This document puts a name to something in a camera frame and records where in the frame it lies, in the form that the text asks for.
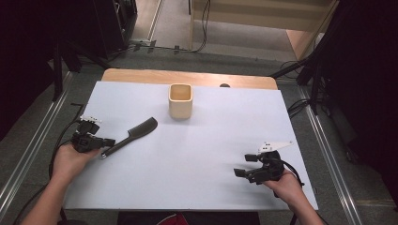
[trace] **black brush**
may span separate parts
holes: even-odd
[[[146,134],[152,132],[158,126],[158,121],[155,118],[150,117],[144,123],[140,124],[137,127],[134,127],[128,131],[129,137],[115,146],[105,150],[101,155],[103,158],[107,158],[115,151],[119,150],[121,147],[124,147],[126,144],[131,143],[134,140],[144,137]]]

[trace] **white paper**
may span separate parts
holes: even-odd
[[[102,120],[97,137],[120,142],[154,117],[159,125],[104,160],[93,159],[69,186],[65,208],[257,211],[288,209],[267,187],[235,177],[263,142],[293,142],[278,152],[293,165],[317,209],[280,91],[193,87],[190,119],[168,113],[166,84],[97,82],[84,115]]]

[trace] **human hand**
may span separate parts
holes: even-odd
[[[73,178],[83,170],[85,164],[99,152],[99,149],[95,149],[79,153],[71,144],[60,146],[54,160],[52,179],[57,179],[64,185],[70,184]]]
[[[272,189],[289,207],[297,207],[305,203],[309,204],[298,179],[288,170],[283,171],[279,181],[269,180],[263,184]]]

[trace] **aluminum rail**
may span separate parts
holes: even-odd
[[[11,205],[12,200],[14,199],[18,189],[20,188],[27,172],[29,171],[29,168],[32,165],[48,131],[50,130],[50,127],[52,126],[55,117],[58,115],[58,112],[68,95],[69,87],[72,80],[72,74],[71,72],[68,72],[64,78],[64,92],[61,94],[61,97],[57,101],[53,102],[50,105],[49,110],[46,112],[43,120],[38,126],[35,135],[33,136],[29,145],[26,147],[23,156],[21,157],[20,161],[14,169],[14,172],[12,173],[6,184],[2,187],[0,193],[0,223],[6,215],[6,212]]]
[[[299,86],[298,91],[302,98],[310,98],[308,92],[304,90],[304,88]],[[314,115],[314,112],[311,110],[310,106],[306,107],[306,111],[310,119],[311,125],[313,126],[315,136],[319,142],[322,155],[329,168],[331,179],[333,180],[334,186],[336,187],[337,194],[339,195],[340,202],[343,206],[347,220],[351,225],[361,225],[362,221],[360,219],[360,214],[358,212],[357,206],[354,203],[354,199],[351,196],[348,186],[344,180],[343,174],[333,155],[333,151],[321,126],[321,122],[319,121],[318,116]]]

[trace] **wire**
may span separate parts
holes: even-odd
[[[282,69],[283,66],[284,66],[285,64],[287,64],[287,63],[298,63],[298,65],[302,67],[302,65],[299,63],[299,61],[286,61],[286,62],[284,62],[284,63],[281,64],[281,66],[279,67],[279,69]],[[287,76],[286,74],[284,74],[284,77],[286,77],[286,78],[288,78],[288,79],[296,79],[296,78],[294,78],[294,77],[289,77],[289,76]]]
[[[111,59],[108,59],[107,61],[106,61],[106,63],[110,63],[110,62],[112,62],[112,61],[114,61],[117,57],[119,57],[120,56],[120,54],[121,54],[121,52],[113,52],[113,53],[110,53],[109,55],[115,55],[114,57],[112,57]],[[84,65],[94,65],[94,64],[97,64],[97,63],[95,63],[95,62],[88,62],[88,61],[85,61],[85,60],[83,60],[83,59],[89,59],[89,58],[87,58],[87,57],[81,57],[81,58],[79,58],[79,60],[82,62],[82,64],[84,64]]]
[[[18,214],[18,216],[15,218],[14,222],[12,223],[13,225],[17,225],[18,221],[20,220],[23,212],[26,210],[26,207],[34,200],[36,199],[36,197],[39,195],[39,193],[41,193],[46,187],[47,187],[48,183],[46,185],[44,185],[43,187],[41,187],[38,191],[36,191],[36,193],[26,202],[26,204],[23,206],[23,208],[21,209],[20,213]]]
[[[59,137],[58,137],[58,139],[57,139],[57,141],[56,141],[56,144],[55,144],[54,150],[53,150],[53,154],[52,154],[52,158],[51,158],[51,161],[50,161],[50,165],[49,165],[49,177],[50,177],[50,179],[51,179],[52,174],[53,174],[53,165],[54,165],[54,159],[55,159],[55,155],[56,155],[56,153],[57,153],[57,150],[58,150],[58,148],[60,147],[60,145],[63,145],[63,144],[65,144],[65,143],[70,142],[70,139],[68,139],[68,140],[66,140],[66,141],[64,141],[64,142],[62,142],[61,144],[60,144],[60,142],[61,142],[62,138],[64,137],[65,132],[70,128],[70,126],[73,125],[74,123],[77,123],[77,122],[78,122],[78,121],[77,121],[77,117],[79,116],[79,114],[81,113],[81,111],[82,111],[82,109],[83,109],[83,107],[84,107],[84,104],[75,104],[75,103],[71,103],[70,105],[72,105],[72,106],[79,106],[80,108],[79,108],[78,112],[75,114],[75,116],[73,117],[73,120],[72,120],[70,123],[68,123],[67,126],[62,130],[61,134],[59,135]],[[46,185],[44,185],[43,187],[41,187],[41,189],[39,189],[39,190],[26,202],[26,204],[23,206],[23,208],[21,209],[21,211],[19,212],[19,214],[18,214],[17,217],[15,218],[15,220],[14,220],[14,222],[13,222],[13,225],[17,225],[17,224],[18,224],[18,221],[20,220],[20,218],[21,218],[23,212],[26,210],[27,206],[28,206],[33,200],[36,199],[36,197],[47,187],[47,185],[48,185],[48,183],[47,183]],[[65,215],[65,212],[64,212],[63,208],[61,208],[60,215],[61,215],[62,220],[67,220],[67,216]]]
[[[288,109],[287,113],[289,114],[289,118],[292,119],[297,114],[299,114],[306,106],[310,105],[311,101],[307,98],[300,99],[293,103]]]
[[[323,20],[323,22],[322,22],[321,25],[319,26],[318,30],[316,31],[316,34],[319,34],[319,32],[320,32],[321,29],[322,29],[322,26],[324,25],[325,21],[328,19],[330,13],[333,11],[333,9],[335,8],[336,4],[337,4],[337,1],[335,1],[335,2],[333,3],[333,6],[332,6],[332,7],[330,8],[330,10],[328,11],[328,14],[326,15],[325,19]],[[313,51],[315,50],[315,48],[316,48],[316,46],[317,46],[317,45],[315,45],[315,44],[316,44],[316,39],[317,39],[317,37],[314,39],[314,48],[313,48]]]
[[[125,53],[125,52],[130,51],[130,50],[135,50],[137,47],[139,47],[139,48],[147,48],[147,49],[172,50],[172,51],[179,51],[181,53],[183,53],[183,52],[184,53],[199,53],[200,51],[202,51],[205,48],[206,43],[207,43],[207,22],[208,22],[208,15],[210,13],[210,5],[211,5],[211,1],[207,0],[207,3],[205,5],[205,8],[204,8],[203,14],[202,14],[202,29],[203,29],[204,37],[203,37],[202,45],[197,50],[185,50],[185,49],[178,49],[177,50],[176,48],[157,47],[157,46],[142,46],[142,45],[132,44],[126,50],[119,51],[119,52],[113,52],[112,54]]]
[[[304,183],[301,182],[301,179],[299,178],[299,173],[296,171],[296,169],[295,169],[292,165],[290,165],[289,163],[287,163],[287,162],[285,162],[285,161],[283,161],[283,160],[281,160],[281,162],[282,162],[291,172],[293,172],[293,174],[294,174],[294,175],[296,176],[296,178],[298,179],[298,183],[301,185],[301,187],[303,187],[303,186],[304,186]],[[318,216],[322,219],[322,221],[324,221],[327,225],[329,225],[328,222],[327,222],[324,218],[322,218],[321,215],[319,215],[318,212],[316,212],[316,213],[317,213]],[[290,220],[290,224],[291,224],[291,225],[296,224],[296,220],[297,220],[297,216],[296,216],[296,214],[294,214],[293,217],[292,217],[292,219]]]

